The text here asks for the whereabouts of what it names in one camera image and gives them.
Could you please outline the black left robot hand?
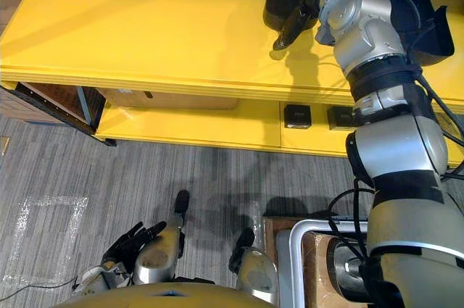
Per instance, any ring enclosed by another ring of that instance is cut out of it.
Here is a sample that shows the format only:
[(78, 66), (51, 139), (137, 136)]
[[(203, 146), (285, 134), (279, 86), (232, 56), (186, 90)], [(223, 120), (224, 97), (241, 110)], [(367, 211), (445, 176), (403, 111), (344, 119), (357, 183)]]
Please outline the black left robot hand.
[(142, 222), (136, 223), (105, 251), (101, 258), (101, 265), (109, 268), (110, 263), (115, 265), (122, 263), (126, 271), (132, 273), (141, 249), (153, 241), (166, 226), (165, 221), (161, 221), (150, 228), (145, 228)]

